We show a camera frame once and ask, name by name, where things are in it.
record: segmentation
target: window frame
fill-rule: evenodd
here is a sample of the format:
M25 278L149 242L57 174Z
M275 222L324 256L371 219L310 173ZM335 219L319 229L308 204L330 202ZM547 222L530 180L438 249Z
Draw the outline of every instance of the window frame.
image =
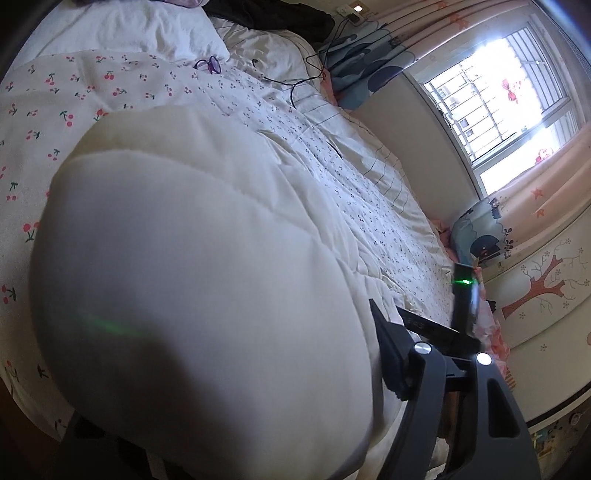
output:
M408 72L405 72L407 79L421 96L425 100L428 100L428 104L432 110L437 112L438 120L444 126L455 149L460 154L480 198L488 196L481 175L521 148L541 130L549 127L569 112L571 112L571 118L574 122L576 131L578 131L581 125L584 124L583 109L576 89L574 88L573 79L570 77L570 73L564 65L560 49L555 44L548 28L539 19L538 12L534 7L528 6L514 11L513 13L514 15L512 17L506 16L503 18L504 16L501 15L496 19L493 19L490 26L487 26L485 23L475 27L475 32L472 33L471 43L470 39L462 43L461 38L456 37L456 39L450 42L450 47L447 48L450 53L448 58L437 62L437 64L434 64L433 61L429 62L428 60L421 64L421 61L419 61L413 67L410 67ZM466 152L465 147L462 145L459 135L454 131L452 124L449 122L438 104L436 104L435 99L433 99L431 93L424 87L424 85L440 73L445 72L449 68L471 56L478 47L488 39L493 37L506 38L523 28L528 28L531 31L535 42L547 59L548 67L556 78L558 85L563 92L564 98L558 100L558 102L548 108L543 113L542 120L537 125L531 127L527 132L502 141L485 155L472 161Z

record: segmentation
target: cherry print bedsheet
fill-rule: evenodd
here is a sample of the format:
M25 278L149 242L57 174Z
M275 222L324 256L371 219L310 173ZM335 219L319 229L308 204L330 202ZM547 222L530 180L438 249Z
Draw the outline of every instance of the cherry print bedsheet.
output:
M84 51L35 59L0 86L0 375L25 414L56 439L72 409L35 341L29 257L51 178L84 133L113 111L211 104L266 136L330 192L360 245L360 264L379 265L368 275L386 282L388 303L448 320L452 265L398 159L313 85L295 90L293 106L290 88L261 80L256 64L232 65L216 75L145 53ZM387 314L400 321L395 309Z

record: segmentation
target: window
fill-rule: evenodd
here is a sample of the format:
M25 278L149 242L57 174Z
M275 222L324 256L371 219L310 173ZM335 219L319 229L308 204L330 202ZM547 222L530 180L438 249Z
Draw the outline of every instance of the window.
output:
M527 24L424 84L490 194L579 130L550 55Z

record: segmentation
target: curtain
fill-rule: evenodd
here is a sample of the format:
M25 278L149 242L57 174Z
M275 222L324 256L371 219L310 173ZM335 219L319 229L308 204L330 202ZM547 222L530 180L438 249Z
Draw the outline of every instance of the curtain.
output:
M464 30L528 4L527 0L414 0L345 30L320 49L339 105L357 108Z
M517 265L591 205L591 124L563 148L470 208L452 228L462 263L490 269Z

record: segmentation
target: black device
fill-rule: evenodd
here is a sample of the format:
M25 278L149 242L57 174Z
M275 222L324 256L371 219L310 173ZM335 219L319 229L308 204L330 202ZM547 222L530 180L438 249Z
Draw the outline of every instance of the black device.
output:
M423 480L437 439L445 395L458 392L456 428L441 480L540 480L525 420L492 358L472 332L478 281L456 264L451 328L398 309L387 322L370 300L382 376L407 408L378 480ZM425 338L416 342L408 330Z

